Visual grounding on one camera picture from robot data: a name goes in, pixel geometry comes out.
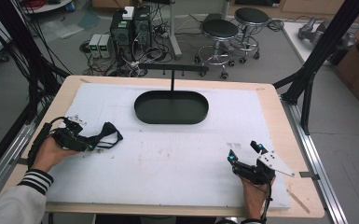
black and white striped sleeve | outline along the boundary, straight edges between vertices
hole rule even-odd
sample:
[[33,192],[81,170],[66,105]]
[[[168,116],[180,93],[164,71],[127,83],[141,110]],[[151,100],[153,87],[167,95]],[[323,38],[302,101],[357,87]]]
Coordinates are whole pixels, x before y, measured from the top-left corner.
[[54,179],[51,175],[40,170],[28,170],[19,186],[28,186],[36,189],[39,193],[46,195]]

human hand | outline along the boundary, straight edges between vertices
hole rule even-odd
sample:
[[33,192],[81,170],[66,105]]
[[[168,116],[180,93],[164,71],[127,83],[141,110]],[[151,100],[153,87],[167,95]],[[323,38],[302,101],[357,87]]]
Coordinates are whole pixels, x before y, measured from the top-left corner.
[[31,169],[48,172],[53,166],[60,163],[65,157],[77,154],[77,151],[62,149],[54,138],[48,137],[37,152],[34,165]]
[[[269,186],[267,184],[254,185],[248,179],[241,177],[240,179],[243,186],[246,219],[260,219],[261,207],[263,206],[264,201],[266,201]],[[274,180],[275,177],[272,178],[271,185],[274,183]]]

